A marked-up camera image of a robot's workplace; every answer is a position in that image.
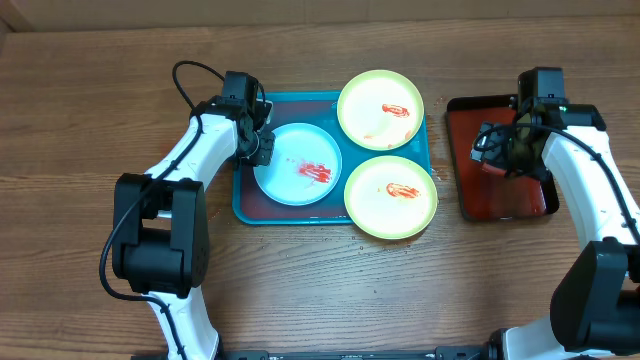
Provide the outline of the red and black sponge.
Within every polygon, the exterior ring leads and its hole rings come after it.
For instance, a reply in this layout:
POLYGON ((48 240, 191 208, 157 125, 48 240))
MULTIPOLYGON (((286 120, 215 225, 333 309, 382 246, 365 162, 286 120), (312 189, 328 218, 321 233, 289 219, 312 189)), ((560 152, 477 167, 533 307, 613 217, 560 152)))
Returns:
POLYGON ((491 175, 500 176, 503 178, 515 177, 518 175, 517 171, 506 163, 483 162, 481 164, 481 169, 491 175))

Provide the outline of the light blue plate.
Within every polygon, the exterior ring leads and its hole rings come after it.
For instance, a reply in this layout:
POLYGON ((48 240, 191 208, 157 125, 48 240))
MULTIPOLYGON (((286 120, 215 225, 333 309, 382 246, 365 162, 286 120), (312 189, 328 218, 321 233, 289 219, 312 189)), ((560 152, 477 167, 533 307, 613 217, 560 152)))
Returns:
POLYGON ((342 171, 342 154, 334 138, 308 123, 282 125, 273 133, 270 164, 253 170, 260 190, 288 206, 310 205, 326 197, 342 171))

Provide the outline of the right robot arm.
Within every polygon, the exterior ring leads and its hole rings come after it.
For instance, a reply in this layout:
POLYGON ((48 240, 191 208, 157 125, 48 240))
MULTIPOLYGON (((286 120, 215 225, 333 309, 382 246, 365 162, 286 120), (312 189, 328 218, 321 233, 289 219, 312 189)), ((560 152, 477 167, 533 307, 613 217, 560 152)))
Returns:
POLYGON ((613 159, 597 108, 565 96, 559 68, 518 77, 508 125, 484 123, 470 157, 490 173, 555 180, 581 253, 554 291, 548 316, 499 330, 489 359, 595 359, 639 351, 639 207, 613 159))

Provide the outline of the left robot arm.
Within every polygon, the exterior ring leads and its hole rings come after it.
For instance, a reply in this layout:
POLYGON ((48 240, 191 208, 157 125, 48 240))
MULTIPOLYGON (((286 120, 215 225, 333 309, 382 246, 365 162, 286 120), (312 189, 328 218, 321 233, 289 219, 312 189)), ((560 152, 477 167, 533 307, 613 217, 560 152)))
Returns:
POLYGON ((210 252, 206 190, 225 162, 266 166, 275 136, 272 102, 244 72, 220 77, 222 92, 188 104, 180 140, 143 174, 114 190, 113 229, 99 260, 100 282, 117 299, 145 302, 165 336, 169 359, 222 359, 202 283, 210 252))

